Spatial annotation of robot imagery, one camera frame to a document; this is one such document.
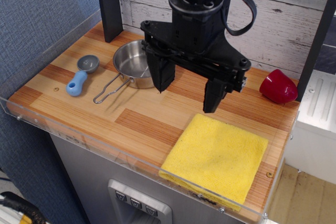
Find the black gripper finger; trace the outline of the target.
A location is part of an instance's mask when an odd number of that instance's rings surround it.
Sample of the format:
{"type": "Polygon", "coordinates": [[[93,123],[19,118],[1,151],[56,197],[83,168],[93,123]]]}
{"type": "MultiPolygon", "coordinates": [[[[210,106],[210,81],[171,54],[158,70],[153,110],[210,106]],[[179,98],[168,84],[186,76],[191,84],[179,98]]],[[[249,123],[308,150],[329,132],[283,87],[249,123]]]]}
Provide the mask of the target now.
{"type": "Polygon", "coordinates": [[[219,79],[208,80],[205,86],[203,111],[214,113],[226,93],[226,82],[219,79]]]}
{"type": "Polygon", "coordinates": [[[152,46],[147,46],[145,52],[153,84],[163,92],[175,79],[175,63],[170,60],[170,55],[152,46]]]}

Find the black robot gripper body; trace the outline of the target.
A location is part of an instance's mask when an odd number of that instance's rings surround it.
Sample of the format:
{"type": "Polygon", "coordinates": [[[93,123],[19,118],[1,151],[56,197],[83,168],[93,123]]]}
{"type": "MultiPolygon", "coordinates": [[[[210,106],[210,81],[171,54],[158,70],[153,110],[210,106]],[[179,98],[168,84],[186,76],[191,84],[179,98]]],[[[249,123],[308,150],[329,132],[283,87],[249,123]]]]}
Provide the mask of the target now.
{"type": "Polygon", "coordinates": [[[239,30],[227,23],[230,0],[207,4],[190,4],[185,0],[170,2],[172,22],[145,20],[141,23],[145,39],[143,45],[152,46],[175,63],[207,80],[226,82],[226,91],[240,92],[245,84],[245,73],[250,61],[230,45],[225,37],[229,32],[240,36],[251,29],[251,24],[239,30]]]}

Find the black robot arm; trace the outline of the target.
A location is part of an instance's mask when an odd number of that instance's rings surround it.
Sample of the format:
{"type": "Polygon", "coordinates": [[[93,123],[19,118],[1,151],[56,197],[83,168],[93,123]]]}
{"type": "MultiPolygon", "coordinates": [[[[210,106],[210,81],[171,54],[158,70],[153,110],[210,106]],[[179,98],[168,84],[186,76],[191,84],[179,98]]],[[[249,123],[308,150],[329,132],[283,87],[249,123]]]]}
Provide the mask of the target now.
{"type": "MultiPolygon", "coordinates": [[[[257,14],[253,0],[242,0],[257,14]]],[[[154,86],[166,90],[180,66],[207,79],[203,110],[216,111],[226,94],[241,91],[250,61],[225,35],[240,36],[251,24],[232,30],[227,24],[230,0],[169,0],[172,21],[143,21],[142,42],[154,86]]]]}

